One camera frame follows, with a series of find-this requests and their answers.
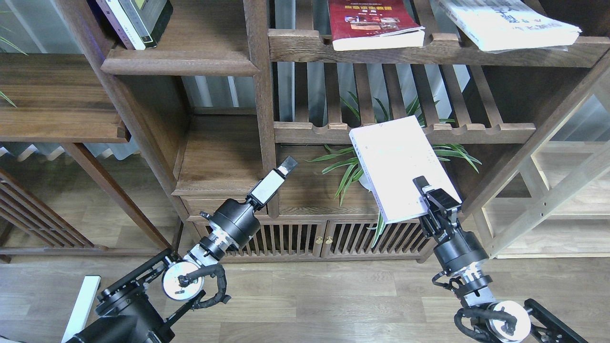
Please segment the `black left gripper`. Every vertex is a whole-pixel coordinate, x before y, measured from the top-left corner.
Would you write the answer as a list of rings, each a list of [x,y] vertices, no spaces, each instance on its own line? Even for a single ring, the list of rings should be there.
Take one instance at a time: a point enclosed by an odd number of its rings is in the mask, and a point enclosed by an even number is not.
[[[255,218],[254,213],[268,204],[297,165],[298,162],[292,156],[287,156],[278,169],[272,169],[255,185],[246,196],[245,202],[239,203],[229,198],[212,215],[201,211],[200,215],[209,221],[214,231],[210,236],[203,237],[200,245],[211,249],[212,245],[216,244],[222,249],[221,241],[224,239],[225,249],[230,245],[243,248],[260,229],[259,220]]]

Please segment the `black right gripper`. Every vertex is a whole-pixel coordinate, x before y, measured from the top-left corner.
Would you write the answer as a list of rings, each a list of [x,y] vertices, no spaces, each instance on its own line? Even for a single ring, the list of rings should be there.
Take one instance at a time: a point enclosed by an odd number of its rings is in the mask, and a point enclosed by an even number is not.
[[[427,213],[419,217],[421,228],[427,237],[436,241],[434,254],[442,269],[455,275],[473,263],[487,260],[488,256],[475,234],[465,232],[460,226],[457,213],[461,202],[443,189],[431,188],[424,176],[414,178],[413,183],[427,205]]]

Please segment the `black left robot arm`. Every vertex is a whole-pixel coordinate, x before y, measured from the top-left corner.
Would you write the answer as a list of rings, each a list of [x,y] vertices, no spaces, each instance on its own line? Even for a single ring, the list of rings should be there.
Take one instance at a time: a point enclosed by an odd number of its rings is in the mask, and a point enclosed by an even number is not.
[[[160,252],[98,295],[98,319],[69,339],[71,343],[168,343],[172,326],[190,310],[230,300],[220,261],[244,248],[261,228],[261,210],[298,163],[286,158],[246,195],[229,198],[212,214],[202,212],[212,231],[180,255]]]

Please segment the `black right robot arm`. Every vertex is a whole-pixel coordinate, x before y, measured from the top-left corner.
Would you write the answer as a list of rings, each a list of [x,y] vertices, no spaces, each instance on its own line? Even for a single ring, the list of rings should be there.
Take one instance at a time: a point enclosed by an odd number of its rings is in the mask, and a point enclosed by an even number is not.
[[[532,335],[541,343],[583,343],[584,338],[533,299],[524,304],[498,302],[488,285],[481,264],[488,259],[473,232],[465,232],[457,213],[460,202],[443,189],[435,189],[425,177],[414,179],[423,197],[425,213],[420,217],[426,237],[437,245],[434,254],[442,271],[432,282],[450,290],[462,308],[455,314],[455,325],[464,335],[482,343],[520,343]]]

